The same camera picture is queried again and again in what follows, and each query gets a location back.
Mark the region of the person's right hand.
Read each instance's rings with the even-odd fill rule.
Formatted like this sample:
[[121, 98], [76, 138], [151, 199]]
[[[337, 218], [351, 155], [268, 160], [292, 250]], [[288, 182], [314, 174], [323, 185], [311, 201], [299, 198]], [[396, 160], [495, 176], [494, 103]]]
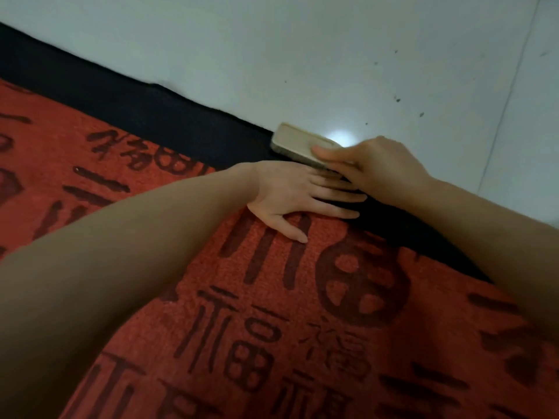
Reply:
[[351, 149], [351, 165], [330, 168], [375, 200], [408, 210], [436, 184], [402, 143], [377, 136]]

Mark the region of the person's left hand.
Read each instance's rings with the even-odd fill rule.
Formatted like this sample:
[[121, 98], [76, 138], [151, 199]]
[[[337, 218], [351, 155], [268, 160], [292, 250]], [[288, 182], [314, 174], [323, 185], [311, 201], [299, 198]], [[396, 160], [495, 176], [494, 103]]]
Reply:
[[315, 198], [315, 187], [357, 193], [357, 187], [337, 173], [288, 161], [260, 161], [253, 164], [253, 169], [258, 194], [247, 207], [263, 223], [266, 213], [282, 214], [284, 218], [296, 212], [340, 219], [354, 219], [360, 215], [357, 211]]

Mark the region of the beige handheld brush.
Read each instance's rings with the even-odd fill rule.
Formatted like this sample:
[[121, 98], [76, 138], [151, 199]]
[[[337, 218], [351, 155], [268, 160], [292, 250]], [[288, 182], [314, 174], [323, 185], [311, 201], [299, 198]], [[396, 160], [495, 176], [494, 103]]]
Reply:
[[279, 155], [290, 160], [317, 169], [327, 169], [325, 163], [317, 159], [311, 152], [311, 147], [321, 146], [328, 149], [338, 149], [342, 146], [319, 134], [305, 131], [289, 123], [281, 123], [270, 141], [270, 148]]

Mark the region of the red patterned black-edged mat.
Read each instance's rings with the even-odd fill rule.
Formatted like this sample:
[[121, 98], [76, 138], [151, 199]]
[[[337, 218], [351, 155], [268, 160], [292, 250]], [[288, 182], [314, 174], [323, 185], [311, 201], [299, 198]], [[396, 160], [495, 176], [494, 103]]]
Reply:
[[[271, 136], [0, 23], [0, 262], [128, 197], [283, 161]], [[306, 244], [234, 211], [57, 417], [25, 419], [559, 419], [559, 346], [511, 296], [410, 212], [332, 204], [360, 215], [285, 216]]]

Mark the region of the person's left forearm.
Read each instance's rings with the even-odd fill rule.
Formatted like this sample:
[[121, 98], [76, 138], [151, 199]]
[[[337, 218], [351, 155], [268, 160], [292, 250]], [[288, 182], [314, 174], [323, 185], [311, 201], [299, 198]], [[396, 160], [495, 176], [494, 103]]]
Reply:
[[146, 191], [0, 262], [0, 413], [57, 417], [114, 332], [253, 201], [256, 164]]

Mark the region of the person's right forearm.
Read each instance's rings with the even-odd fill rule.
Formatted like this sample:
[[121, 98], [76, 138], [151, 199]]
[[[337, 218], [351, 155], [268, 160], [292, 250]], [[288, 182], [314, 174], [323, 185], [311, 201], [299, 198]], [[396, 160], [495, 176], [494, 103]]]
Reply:
[[401, 206], [460, 249], [559, 346], [559, 229], [429, 177]]

